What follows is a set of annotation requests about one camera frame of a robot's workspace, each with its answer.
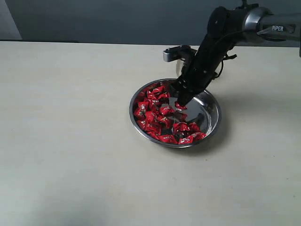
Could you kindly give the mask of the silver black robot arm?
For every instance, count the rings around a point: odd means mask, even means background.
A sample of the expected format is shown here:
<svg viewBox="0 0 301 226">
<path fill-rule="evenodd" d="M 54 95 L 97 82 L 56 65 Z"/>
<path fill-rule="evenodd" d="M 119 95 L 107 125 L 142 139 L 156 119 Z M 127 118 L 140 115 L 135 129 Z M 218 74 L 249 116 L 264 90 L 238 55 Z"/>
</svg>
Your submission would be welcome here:
<svg viewBox="0 0 301 226">
<path fill-rule="evenodd" d="M 234 59 L 228 55 L 240 42 L 260 43 L 262 41 L 282 42 L 301 40 L 301 15 L 275 15 L 258 4 L 242 5 L 229 10 L 217 7 L 211 13 L 206 35 L 197 50 L 181 45 L 164 51 L 166 62 L 183 59 L 181 75 L 172 83 L 180 106 L 187 105 L 196 95 L 203 92 L 210 82 L 220 76 L 218 66 L 225 60 Z"/>
</svg>

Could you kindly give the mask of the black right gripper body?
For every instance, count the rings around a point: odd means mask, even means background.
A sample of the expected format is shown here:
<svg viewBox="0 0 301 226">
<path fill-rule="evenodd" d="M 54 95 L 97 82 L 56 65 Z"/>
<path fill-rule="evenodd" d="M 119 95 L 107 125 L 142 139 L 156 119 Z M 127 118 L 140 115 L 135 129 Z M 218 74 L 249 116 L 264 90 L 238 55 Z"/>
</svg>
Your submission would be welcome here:
<svg viewBox="0 0 301 226">
<path fill-rule="evenodd" d="M 235 46 L 235 42 L 205 37 L 199 46 L 187 70 L 177 80 L 182 80 L 183 91 L 191 90 L 196 94 L 207 88 L 213 79 L 217 66 L 226 53 Z"/>
</svg>

